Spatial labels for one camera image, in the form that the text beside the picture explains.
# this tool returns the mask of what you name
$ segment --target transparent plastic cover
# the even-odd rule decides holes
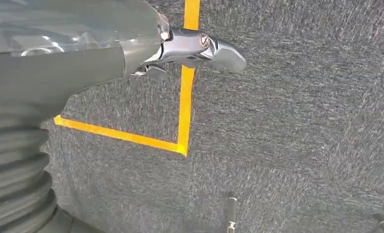
[[[138,0],[0,0],[0,54],[160,44],[165,20]]]

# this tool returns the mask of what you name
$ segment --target silver metal joint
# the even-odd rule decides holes
[[[205,33],[200,34],[200,44],[204,48],[209,47],[209,36],[207,34]]]

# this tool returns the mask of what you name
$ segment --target yellow tape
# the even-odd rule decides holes
[[[200,0],[184,1],[184,28],[191,30],[199,29],[199,9]]]
[[[184,3],[184,28],[197,30],[199,28],[199,9],[200,0],[185,0]],[[182,66],[180,106],[179,106],[179,128],[178,142],[172,143],[133,133],[121,132],[96,125],[91,125],[75,120],[64,119],[60,115],[55,117],[54,123],[64,127],[96,133],[116,139],[139,143],[168,151],[178,152],[187,157],[189,131],[190,131],[190,113],[192,105],[192,87],[195,69]]]
[[[199,28],[200,0],[184,1],[184,28]],[[192,109],[192,87],[195,69],[182,66],[182,84],[180,89],[178,151],[187,157],[189,146],[190,113]]]
[[[147,146],[161,148],[161,149],[165,149],[173,152],[178,152],[177,150],[178,146],[176,143],[166,142],[166,141],[162,141],[162,140],[154,139],[150,137],[144,137],[144,136],[136,135],[133,133],[126,133],[118,130],[112,130],[112,129],[108,129],[108,128],[104,128],[96,125],[78,122],[75,120],[64,119],[60,115],[54,118],[54,123],[56,125],[62,125],[64,127],[73,128],[76,130],[81,130],[89,133],[96,133],[103,136],[108,136],[108,137],[117,138],[121,140],[136,142],[136,143],[147,145]]]

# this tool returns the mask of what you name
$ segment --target bolt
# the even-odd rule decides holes
[[[209,46],[209,36],[204,34],[204,33],[200,34],[200,44],[204,48],[208,47]]]

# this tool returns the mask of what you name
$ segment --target metal rod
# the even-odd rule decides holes
[[[236,209],[237,209],[237,199],[234,197],[229,197],[227,199],[227,219],[228,219],[228,229],[227,233],[234,233],[236,228]]]

